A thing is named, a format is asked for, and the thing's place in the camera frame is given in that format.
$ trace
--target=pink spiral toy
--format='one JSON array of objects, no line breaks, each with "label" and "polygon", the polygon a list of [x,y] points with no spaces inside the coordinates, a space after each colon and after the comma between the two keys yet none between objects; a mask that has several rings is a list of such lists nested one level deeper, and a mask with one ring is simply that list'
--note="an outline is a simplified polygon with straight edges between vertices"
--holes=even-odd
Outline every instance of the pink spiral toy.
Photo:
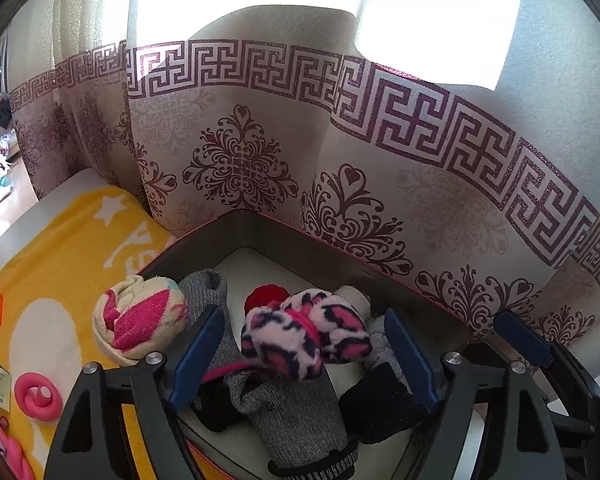
[{"label": "pink spiral toy", "polygon": [[19,408],[31,418],[50,422],[62,412],[60,392],[44,375],[35,372],[22,374],[16,380],[13,393]]}]

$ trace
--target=curtain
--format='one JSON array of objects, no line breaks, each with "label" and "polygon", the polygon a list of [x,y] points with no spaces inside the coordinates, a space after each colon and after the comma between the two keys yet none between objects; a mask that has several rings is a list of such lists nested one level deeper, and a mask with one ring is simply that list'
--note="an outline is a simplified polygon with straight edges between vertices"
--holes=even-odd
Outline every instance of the curtain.
[{"label": "curtain", "polygon": [[600,24],[581,0],[31,0],[8,55],[39,195],[91,166],[176,235],[256,210],[476,339],[511,309],[600,350]]}]

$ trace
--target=white oval on blanket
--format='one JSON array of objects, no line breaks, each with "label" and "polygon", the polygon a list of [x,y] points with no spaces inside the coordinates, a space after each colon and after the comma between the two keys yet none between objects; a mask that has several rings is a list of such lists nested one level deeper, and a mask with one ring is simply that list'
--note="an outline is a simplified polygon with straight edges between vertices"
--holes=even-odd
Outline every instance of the white oval on blanket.
[{"label": "white oval on blanket", "polygon": [[[15,380],[26,372],[49,378],[64,404],[80,373],[82,357],[74,320],[61,303],[48,298],[32,301],[20,314],[9,343],[8,370]],[[33,456],[45,466],[48,446],[33,426]]]}]

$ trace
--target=blue gripper pad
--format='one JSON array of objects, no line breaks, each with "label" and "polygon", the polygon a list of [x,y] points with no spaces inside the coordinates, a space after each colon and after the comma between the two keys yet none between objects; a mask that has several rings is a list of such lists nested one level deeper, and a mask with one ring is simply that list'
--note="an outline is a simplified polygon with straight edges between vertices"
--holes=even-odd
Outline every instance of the blue gripper pad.
[{"label": "blue gripper pad", "polygon": [[546,339],[531,330],[512,311],[497,313],[493,319],[493,329],[533,366],[548,368],[554,362]]},{"label": "blue gripper pad", "polygon": [[413,396],[429,413],[433,413],[440,402],[434,384],[433,370],[409,330],[392,308],[384,314],[384,334],[398,359]]},{"label": "blue gripper pad", "polygon": [[224,335],[224,313],[218,306],[207,307],[213,310],[206,316],[206,312],[198,322],[181,335],[197,332],[188,348],[176,352],[174,358],[179,359],[173,371],[173,384],[168,398],[169,405],[178,410],[187,406],[196,396],[202,377],[211,362],[218,345]]}]

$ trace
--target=plush bow headband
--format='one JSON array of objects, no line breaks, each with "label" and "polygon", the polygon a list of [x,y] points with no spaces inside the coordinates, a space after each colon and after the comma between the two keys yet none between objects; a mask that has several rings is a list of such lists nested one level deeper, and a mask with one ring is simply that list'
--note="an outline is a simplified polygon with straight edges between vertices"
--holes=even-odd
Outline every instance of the plush bow headband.
[{"label": "plush bow headband", "polygon": [[242,355],[293,379],[316,378],[325,363],[357,361],[370,352],[355,309],[319,288],[287,298],[278,310],[250,310],[242,327]]}]

